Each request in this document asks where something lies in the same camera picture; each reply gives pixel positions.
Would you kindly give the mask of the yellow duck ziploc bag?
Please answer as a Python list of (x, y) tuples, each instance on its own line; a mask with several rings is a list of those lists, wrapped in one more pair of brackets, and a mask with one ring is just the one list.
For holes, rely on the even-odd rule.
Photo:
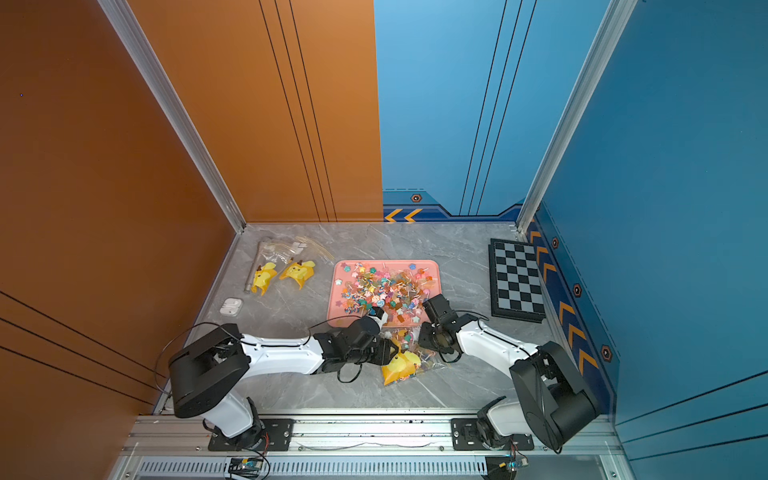
[(279, 274), (287, 266), (293, 256), (291, 244), (295, 240), (283, 238), (262, 239), (265, 263), (257, 270), (252, 293), (263, 296), (271, 283), (279, 277)]
[(330, 264), (334, 260), (322, 243), (306, 236), (297, 236), (291, 248), (294, 254), (279, 274), (279, 279), (293, 280), (300, 290), (314, 276), (318, 262)]
[(384, 386), (447, 367), (437, 352), (420, 346), (420, 333), (420, 326), (383, 332), (382, 336), (393, 343), (391, 351), (395, 353), (390, 362), (381, 367)]

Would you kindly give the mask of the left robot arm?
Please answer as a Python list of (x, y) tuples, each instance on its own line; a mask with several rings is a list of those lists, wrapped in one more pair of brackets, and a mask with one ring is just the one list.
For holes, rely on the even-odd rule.
[(340, 373), (346, 365), (386, 366), (399, 352), (382, 336), (386, 318), (378, 311), (296, 339), (255, 337), (234, 323), (218, 325), (168, 361), (174, 415), (201, 418), (211, 451), (267, 449), (267, 427), (255, 402), (236, 391), (239, 383), (260, 375)]

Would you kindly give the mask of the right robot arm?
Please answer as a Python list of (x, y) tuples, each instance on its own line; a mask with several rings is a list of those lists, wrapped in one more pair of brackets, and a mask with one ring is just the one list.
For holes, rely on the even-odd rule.
[(516, 435), (531, 435), (559, 453), (601, 415), (601, 408), (570, 354), (558, 343), (537, 346), (487, 326), (481, 317), (454, 310), (443, 295), (424, 303), (428, 320), (419, 345), (439, 355), (482, 360), (509, 377), (516, 400), (497, 398), (477, 413), (483, 444), (502, 449)]

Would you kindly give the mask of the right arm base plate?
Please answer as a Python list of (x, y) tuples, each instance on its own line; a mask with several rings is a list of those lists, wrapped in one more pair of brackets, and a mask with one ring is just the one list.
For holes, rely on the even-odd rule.
[(531, 434), (502, 436), (494, 433), (487, 421), (477, 417), (458, 417), (450, 420), (451, 439), (456, 451), (533, 451)]

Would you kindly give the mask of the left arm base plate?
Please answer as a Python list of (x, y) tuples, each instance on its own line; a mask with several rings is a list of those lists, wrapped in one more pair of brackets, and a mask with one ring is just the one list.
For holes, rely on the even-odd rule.
[(289, 450), (295, 421), (290, 418), (258, 420), (252, 427), (236, 437), (228, 438), (218, 428), (209, 431), (208, 450), (212, 452), (258, 451), (260, 453)]

